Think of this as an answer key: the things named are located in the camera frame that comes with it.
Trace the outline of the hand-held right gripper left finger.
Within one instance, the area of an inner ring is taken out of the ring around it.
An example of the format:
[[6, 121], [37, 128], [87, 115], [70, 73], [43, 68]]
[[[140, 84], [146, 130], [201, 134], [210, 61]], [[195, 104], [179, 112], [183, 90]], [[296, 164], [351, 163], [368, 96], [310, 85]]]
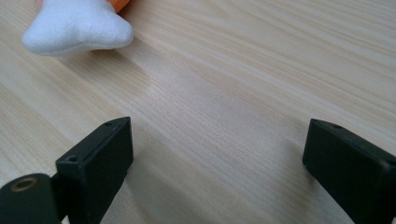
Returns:
[[56, 161], [60, 216], [99, 224], [133, 163], [131, 119], [107, 121]]

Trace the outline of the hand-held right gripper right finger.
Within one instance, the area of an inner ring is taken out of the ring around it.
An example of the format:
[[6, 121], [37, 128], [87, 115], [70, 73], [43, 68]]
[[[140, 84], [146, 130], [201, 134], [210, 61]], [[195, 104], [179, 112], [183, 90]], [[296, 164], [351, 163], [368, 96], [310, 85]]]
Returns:
[[311, 119], [303, 165], [355, 224], [396, 219], [396, 157], [353, 132]]

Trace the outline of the white and orange plush toy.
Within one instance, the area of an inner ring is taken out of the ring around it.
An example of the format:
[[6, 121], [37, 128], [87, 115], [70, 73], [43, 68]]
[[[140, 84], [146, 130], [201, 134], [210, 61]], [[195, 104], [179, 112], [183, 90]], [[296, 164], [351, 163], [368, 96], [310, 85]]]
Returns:
[[60, 56], [118, 49], [134, 39], [132, 25], [119, 15], [130, 0], [37, 0], [40, 10], [23, 34], [31, 52]]

